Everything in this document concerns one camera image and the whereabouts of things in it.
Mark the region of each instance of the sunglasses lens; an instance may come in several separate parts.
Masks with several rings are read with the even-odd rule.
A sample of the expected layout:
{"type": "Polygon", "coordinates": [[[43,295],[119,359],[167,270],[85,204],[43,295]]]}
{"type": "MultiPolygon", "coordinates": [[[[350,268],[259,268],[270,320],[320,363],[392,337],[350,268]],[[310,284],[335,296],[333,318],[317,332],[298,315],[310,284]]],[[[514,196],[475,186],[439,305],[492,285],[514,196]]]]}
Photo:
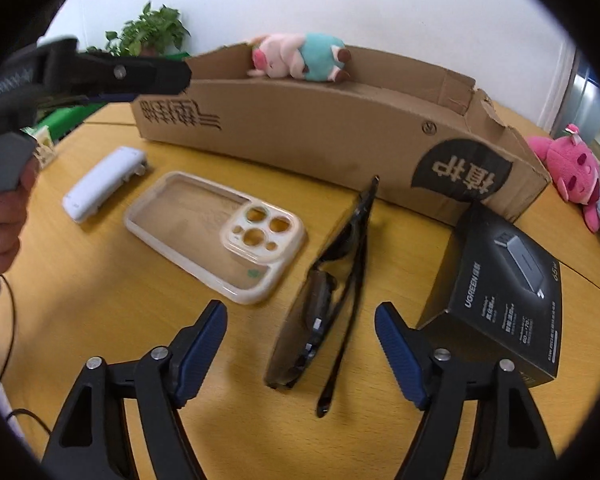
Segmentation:
{"type": "Polygon", "coordinates": [[[302,357],[307,354],[306,346],[314,337],[319,339],[322,333],[333,286],[334,280],[326,272],[309,272],[282,325],[264,377],[267,385],[272,388],[285,386],[300,377],[308,364],[308,361],[302,362],[302,357]]]}
{"type": "Polygon", "coordinates": [[[345,211],[320,252],[322,261],[340,260],[356,248],[360,238],[361,224],[368,219],[371,206],[376,198],[378,182],[378,177],[373,177],[371,184],[358,195],[351,207],[345,211]]]}

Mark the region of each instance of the teal plush clothing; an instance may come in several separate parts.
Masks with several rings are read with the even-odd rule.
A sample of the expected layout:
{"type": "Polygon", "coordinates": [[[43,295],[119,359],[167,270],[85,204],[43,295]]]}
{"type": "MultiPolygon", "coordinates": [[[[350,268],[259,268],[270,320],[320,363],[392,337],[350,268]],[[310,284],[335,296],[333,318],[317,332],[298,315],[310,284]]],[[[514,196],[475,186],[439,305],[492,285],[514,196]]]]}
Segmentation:
{"type": "Polygon", "coordinates": [[[307,81],[327,81],[334,66],[344,68],[344,63],[333,59],[332,46],[344,48],[344,42],[327,34],[310,32],[306,35],[304,45],[298,50],[309,69],[309,72],[304,74],[307,81]]]}

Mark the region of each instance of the blue gripper pad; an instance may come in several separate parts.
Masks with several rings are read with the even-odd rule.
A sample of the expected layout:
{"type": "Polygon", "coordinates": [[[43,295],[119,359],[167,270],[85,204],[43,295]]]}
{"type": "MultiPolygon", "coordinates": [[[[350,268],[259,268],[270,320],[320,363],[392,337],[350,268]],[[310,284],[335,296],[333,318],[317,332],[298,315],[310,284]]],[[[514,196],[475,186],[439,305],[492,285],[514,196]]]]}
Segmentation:
{"type": "Polygon", "coordinates": [[[227,317],[226,307],[218,301],[182,360],[178,386],[173,394],[177,408],[183,407],[189,399],[198,394],[224,338],[227,317]]]}
{"type": "Polygon", "coordinates": [[[424,389],[422,370],[384,304],[376,308],[375,325],[376,335],[402,394],[416,408],[424,410],[429,397],[424,389]]]}

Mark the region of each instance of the potted plant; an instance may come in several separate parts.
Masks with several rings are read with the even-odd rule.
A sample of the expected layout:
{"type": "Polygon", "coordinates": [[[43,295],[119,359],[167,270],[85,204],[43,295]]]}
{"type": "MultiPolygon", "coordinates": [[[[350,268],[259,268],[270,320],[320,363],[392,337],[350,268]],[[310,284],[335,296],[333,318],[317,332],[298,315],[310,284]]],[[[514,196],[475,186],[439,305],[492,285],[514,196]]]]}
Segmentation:
{"type": "MultiPolygon", "coordinates": [[[[138,19],[126,22],[120,34],[115,30],[105,33],[104,52],[113,56],[162,56],[171,45],[180,50],[184,37],[190,34],[179,17],[178,9],[163,5],[152,10],[149,1],[138,19]]],[[[90,46],[87,52],[102,51],[90,46]]]]}

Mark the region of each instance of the black cable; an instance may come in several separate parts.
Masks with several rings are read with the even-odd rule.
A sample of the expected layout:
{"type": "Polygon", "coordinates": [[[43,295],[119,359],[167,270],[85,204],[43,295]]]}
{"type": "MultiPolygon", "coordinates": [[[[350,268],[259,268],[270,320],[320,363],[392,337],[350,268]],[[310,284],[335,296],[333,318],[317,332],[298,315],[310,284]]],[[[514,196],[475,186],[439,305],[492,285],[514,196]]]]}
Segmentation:
{"type": "Polygon", "coordinates": [[[7,357],[4,359],[4,365],[2,366],[2,370],[0,371],[0,384],[2,383],[2,378],[4,377],[4,373],[7,371],[7,366],[9,365],[9,361],[11,360],[11,354],[13,353],[13,345],[16,341],[16,299],[13,295],[13,289],[9,284],[7,278],[4,277],[3,274],[0,275],[4,284],[7,286],[9,291],[9,296],[11,298],[11,341],[9,342],[9,349],[7,350],[7,357]]]}
{"type": "MultiPolygon", "coordinates": [[[[7,356],[4,359],[4,365],[2,366],[2,370],[0,371],[0,384],[2,384],[2,378],[4,377],[4,373],[7,371],[7,366],[9,366],[9,362],[11,361],[11,354],[13,353],[13,347],[16,340],[16,327],[17,327],[17,318],[16,318],[16,299],[13,293],[13,289],[11,288],[11,284],[7,280],[7,278],[1,274],[0,277],[4,281],[4,284],[7,286],[7,290],[9,291],[9,297],[11,298],[11,341],[9,342],[9,349],[7,350],[7,356]]],[[[51,430],[48,425],[45,424],[45,421],[42,420],[39,416],[37,416],[32,411],[27,408],[16,408],[15,410],[11,410],[9,414],[4,419],[5,422],[8,422],[11,417],[19,416],[19,415],[27,415],[30,416],[33,420],[35,420],[43,430],[45,430],[46,434],[51,436],[51,430]]]]}
{"type": "Polygon", "coordinates": [[[35,420],[42,427],[43,430],[45,430],[45,432],[46,432],[46,434],[48,434],[48,436],[51,436],[51,430],[49,429],[48,425],[45,424],[45,421],[42,420],[39,416],[37,416],[35,413],[27,410],[26,408],[16,408],[15,410],[12,410],[9,413],[9,415],[7,415],[7,417],[4,419],[4,421],[8,422],[11,417],[19,416],[19,415],[30,416],[33,420],[35,420]]]}

